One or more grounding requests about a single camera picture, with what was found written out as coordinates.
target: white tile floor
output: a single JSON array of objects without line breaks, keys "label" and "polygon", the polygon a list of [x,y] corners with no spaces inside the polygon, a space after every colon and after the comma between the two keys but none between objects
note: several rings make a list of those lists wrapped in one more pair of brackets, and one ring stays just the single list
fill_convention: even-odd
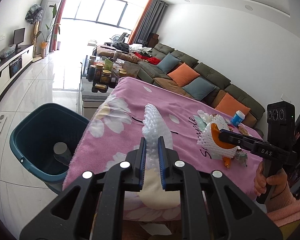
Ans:
[{"label": "white tile floor", "polygon": [[50,53],[28,67],[0,102],[0,114],[7,116],[0,133],[0,219],[16,239],[57,195],[17,161],[10,150],[10,134],[42,104],[58,103],[76,111],[82,57]]}]

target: curtain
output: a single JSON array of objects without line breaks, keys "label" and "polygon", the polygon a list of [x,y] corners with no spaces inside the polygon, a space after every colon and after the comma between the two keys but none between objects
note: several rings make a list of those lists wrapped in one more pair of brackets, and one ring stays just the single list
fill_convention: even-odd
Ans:
[{"label": "curtain", "polygon": [[[57,12],[57,15],[56,15],[56,19],[54,21],[55,24],[61,22],[61,17],[62,17],[62,13],[63,13],[63,9],[65,7],[65,4],[66,4],[66,0],[61,0],[60,5],[59,5],[59,9],[58,9],[58,12]],[[54,27],[53,34],[58,34],[58,26]],[[52,46],[50,46],[50,51],[56,50],[57,41],[53,38],[53,36],[51,37],[51,44],[52,44]]]},{"label": "curtain", "polygon": [[146,45],[149,34],[157,32],[166,7],[167,4],[164,1],[149,0],[129,37],[128,44],[142,43]]}]

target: window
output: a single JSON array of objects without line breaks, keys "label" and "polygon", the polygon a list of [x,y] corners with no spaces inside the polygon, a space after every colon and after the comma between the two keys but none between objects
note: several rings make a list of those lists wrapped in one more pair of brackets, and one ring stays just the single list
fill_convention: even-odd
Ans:
[{"label": "window", "polygon": [[132,30],[136,25],[136,22],[139,19],[142,11],[142,7],[128,3],[119,26],[125,29]]},{"label": "window", "polygon": [[96,21],[104,0],[81,0],[76,19]]},{"label": "window", "polygon": [[119,0],[106,0],[97,21],[117,26],[126,4]]},{"label": "window", "polygon": [[62,17],[132,30],[143,9],[122,0],[67,0]]},{"label": "window", "polygon": [[81,0],[67,0],[63,9],[62,17],[74,19]]}]

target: ceiling light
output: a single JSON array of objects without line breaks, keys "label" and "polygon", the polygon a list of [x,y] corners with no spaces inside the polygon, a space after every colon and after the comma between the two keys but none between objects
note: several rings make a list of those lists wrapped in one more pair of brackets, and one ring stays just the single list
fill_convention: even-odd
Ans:
[{"label": "ceiling light", "polygon": [[245,5],[245,8],[248,9],[249,11],[252,11],[252,7],[250,5]]}]

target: blue pillow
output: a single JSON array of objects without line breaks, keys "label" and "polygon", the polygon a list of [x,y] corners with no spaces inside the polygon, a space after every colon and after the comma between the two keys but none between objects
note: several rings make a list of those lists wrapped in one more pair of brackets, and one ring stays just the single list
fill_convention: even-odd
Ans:
[{"label": "blue pillow", "polygon": [[190,84],[184,86],[183,89],[194,99],[201,101],[215,89],[215,86],[204,78],[197,77]]},{"label": "blue pillow", "polygon": [[173,57],[170,53],[157,65],[165,74],[172,70],[181,60]]}]

